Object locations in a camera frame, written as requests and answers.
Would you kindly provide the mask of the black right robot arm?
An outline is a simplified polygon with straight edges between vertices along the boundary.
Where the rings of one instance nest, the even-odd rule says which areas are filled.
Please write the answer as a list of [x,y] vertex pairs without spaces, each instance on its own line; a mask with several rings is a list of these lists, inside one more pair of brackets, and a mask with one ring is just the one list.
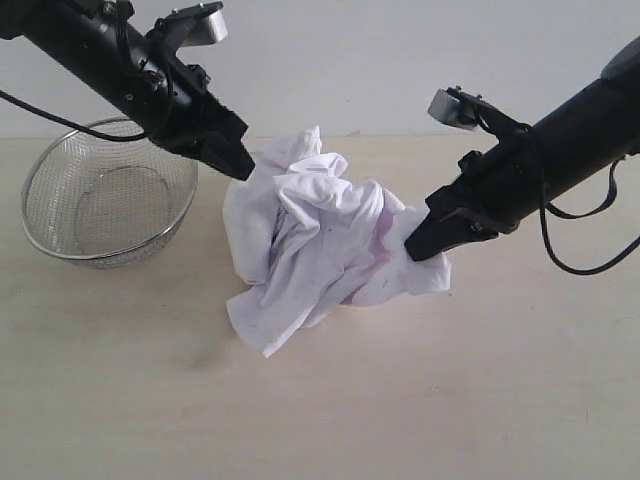
[[479,95],[440,89],[429,108],[439,123],[497,139],[470,151],[459,176],[430,194],[426,218],[408,236],[414,261],[514,232],[598,171],[639,152],[639,42],[633,40],[600,76],[533,125],[519,122]]

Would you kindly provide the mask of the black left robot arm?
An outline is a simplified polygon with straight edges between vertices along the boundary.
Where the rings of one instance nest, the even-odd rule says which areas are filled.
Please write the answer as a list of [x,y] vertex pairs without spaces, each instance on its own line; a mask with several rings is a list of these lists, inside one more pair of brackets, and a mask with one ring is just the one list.
[[129,1],[4,1],[1,37],[24,37],[136,124],[134,135],[244,181],[254,161],[243,144],[247,124],[209,90],[210,76],[185,64],[182,47],[226,38],[221,1],[173,10],[140,33]]

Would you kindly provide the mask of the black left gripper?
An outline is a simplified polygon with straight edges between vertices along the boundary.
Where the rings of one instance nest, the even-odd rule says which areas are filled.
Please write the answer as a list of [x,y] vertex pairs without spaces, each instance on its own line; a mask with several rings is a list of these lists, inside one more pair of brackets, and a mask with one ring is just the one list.
[[131,29],[118,29],[115,45],[129,82],[124,94],[132,97],[124,112],[146,137],[172,154],[246,181],[255,168],[242,143],[247,125],[209,92],[209,74]]

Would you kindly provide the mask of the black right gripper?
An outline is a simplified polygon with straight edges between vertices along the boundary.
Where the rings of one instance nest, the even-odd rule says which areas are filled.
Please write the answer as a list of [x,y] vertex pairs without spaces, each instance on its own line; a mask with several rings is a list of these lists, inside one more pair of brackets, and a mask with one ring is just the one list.
[[404,241],[413,261],[500,236],[473,230],[465,217],[510,233],[538,208],[542,177],[529,136],[516,135],[485,152],[471,150],[457,165],[459,175],[427,196],[430,213]]

